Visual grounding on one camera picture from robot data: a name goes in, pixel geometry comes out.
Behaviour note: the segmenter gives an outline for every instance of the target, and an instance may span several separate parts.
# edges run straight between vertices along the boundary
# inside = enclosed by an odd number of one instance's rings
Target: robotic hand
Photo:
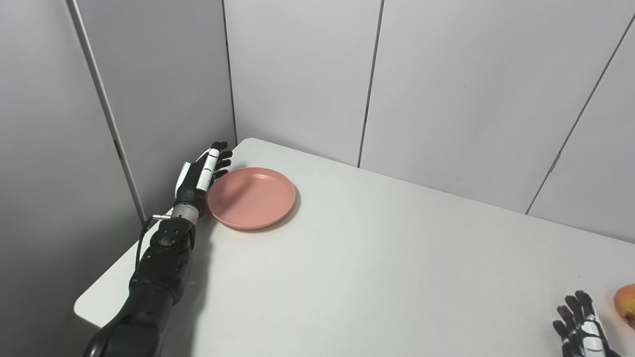
[[[560,320],[553,322],[562,338],[563,357],[620,357],[608,347],[608,341],[589,294],[578,290],[565,297],[566,305],[558,306]]]
[[[179,175],[171,215],[154,215],[144,224],[130,294],[117,315],[90,340],[84,357],[159,357],[163,330],[181,299],[192,265],[196,222],[206,210],[207,191],[227,170],[231,151],[215,142]],[[143,235],[153,219],[159,229],[140,258]]]

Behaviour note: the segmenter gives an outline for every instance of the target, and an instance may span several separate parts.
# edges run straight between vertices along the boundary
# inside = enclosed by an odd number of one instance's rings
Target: gray wall
[[[237,135],[526,213],[634,13],[633,0],[230,1]],[[620,66],[607,76],[630,76]],[[530,214],[635,241],[632,86],[610,81]]]
[[[626,34],[530,215],[635,242],[635,32]]]
[[[146,215],[183,162],[235,144],[222,0],[78,0]]]
[[[78,354],[73,303],[140,224],[64,0],[0,4],[0,152],[0,355]]]

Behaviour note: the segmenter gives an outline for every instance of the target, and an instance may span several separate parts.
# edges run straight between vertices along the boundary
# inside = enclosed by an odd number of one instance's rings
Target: black wire
[[[148,228],[150,227],[150,223],[153,219],[153,217],[150,217],[145,220],[144,226],[141,228],[141,234],[139,234],[139,242],[137,243],[137,259],[135,260],[135,269],[139,265],[139,260],[141,260],[141,243],[144,241],[145,233],[148,232]]]

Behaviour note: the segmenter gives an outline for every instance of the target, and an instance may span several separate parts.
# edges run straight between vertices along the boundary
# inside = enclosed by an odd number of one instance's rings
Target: tabletop
[[[199,222],[164,357],[560,357],[551,321],[579,289],[612,348],[635,356],[612,307],[635,283],[631,243],[254,138],[232,160],[286,175],[295,206],[257,231]],[[103,326],[119,311],[134,256],[78,298],[78,316]]]

